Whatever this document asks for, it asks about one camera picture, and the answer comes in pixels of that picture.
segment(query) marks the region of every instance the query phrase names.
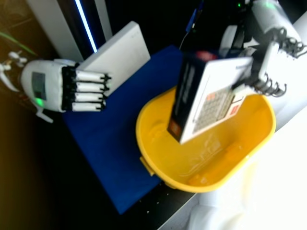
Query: bright white light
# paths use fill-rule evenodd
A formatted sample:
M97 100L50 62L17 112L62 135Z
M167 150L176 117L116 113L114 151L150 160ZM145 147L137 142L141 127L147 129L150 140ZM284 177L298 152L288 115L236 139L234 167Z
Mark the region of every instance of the bright white light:
M81 16L81 18L82 18L82 22L83 22L83 25L84 25L84 27L85 27L87 36L88 36L88 38L89 38L89 40L90 40L90 42L91 42L93 51L96 53L96 52L97 52L97 48L96 48L94 39L93 39L93 37L92 37L92 33L91 33L91 31L90 31L90 28L89 28L89 26L88 26L88 24L87 24L87 20L86 20L86 17L85 17L85 15L84 15L84 12L83 12L83 9L82 9L80 0L75 0L75 2L76 2L76 5L77 5L77 7L78 7L79 14L80 14L80 16Z

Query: blue mat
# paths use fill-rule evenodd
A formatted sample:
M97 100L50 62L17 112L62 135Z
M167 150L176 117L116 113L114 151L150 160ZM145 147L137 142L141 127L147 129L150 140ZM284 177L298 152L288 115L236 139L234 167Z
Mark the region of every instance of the blue mat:
M177 84L181 52L153 55L110 95L102 112L63 114L64 121L120 214L160 183L139 160L135 125L143 106Z

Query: gray metal panel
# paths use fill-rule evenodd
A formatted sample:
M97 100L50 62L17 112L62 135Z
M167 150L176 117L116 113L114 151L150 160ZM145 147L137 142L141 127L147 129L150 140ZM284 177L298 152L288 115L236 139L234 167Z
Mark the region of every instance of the gray metal panel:
M105 0L95 0L95 4L98 11L102 29L104 31L105 39L107 41L113 36L113 34L109 21L109 16L107 14L106 2Z
M26 0L61 58L83 61L57 0Z

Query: yellow plastic bin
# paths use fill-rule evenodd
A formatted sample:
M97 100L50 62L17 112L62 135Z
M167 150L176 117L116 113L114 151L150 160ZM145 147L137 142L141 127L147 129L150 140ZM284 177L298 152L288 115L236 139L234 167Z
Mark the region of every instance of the yellow plastic bin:
M136 136L141 161L168 186L203 193L224 184L275 132L275 115L262 95L248 96L236 116L180 145L166 130L171 89L141 110Z

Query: green wire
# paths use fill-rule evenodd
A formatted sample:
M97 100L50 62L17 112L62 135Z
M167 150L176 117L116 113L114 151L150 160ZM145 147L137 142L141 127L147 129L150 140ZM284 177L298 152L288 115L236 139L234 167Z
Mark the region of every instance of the green wire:
M33 54L35 56L38 57L37 53L35 53L33 50L31 50L30 48L26 47L25 45L21 44L19 41L17 41L15 38L3 33L0 31L0 36L5 37L6 39L16 43L18 46L20 46L21 48L23 48L24 50L28 51L30 54Z

